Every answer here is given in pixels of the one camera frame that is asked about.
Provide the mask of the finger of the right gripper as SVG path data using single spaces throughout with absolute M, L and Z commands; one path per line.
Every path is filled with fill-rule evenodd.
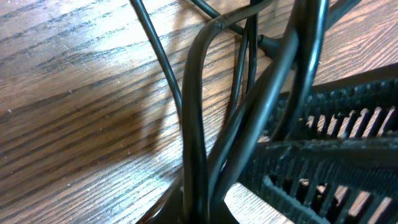
M 397 139 L 262 142 L 239 182 L 296 223 L 397 223 Z
M 348 138 L 358 118 L 355 138 L 365 132 L 374 112 L 380 108 L 369 137 L 397 136 L 397 64 L 390 64 L 330 83 L 315 85 L 302 108 L 289 139 L 336 138 L 345 118 L 343 133 Z

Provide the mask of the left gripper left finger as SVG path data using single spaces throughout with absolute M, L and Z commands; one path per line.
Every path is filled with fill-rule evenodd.
M 182 194 L 182 183 L 172 184 L 136 223 L 178 223 Z

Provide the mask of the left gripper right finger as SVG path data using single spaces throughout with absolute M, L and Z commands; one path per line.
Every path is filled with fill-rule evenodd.
M 224 200 L 221 200 L 219 202 L 214 202 L 210 200 L 209 206 L 211 224 L 239 224 Z

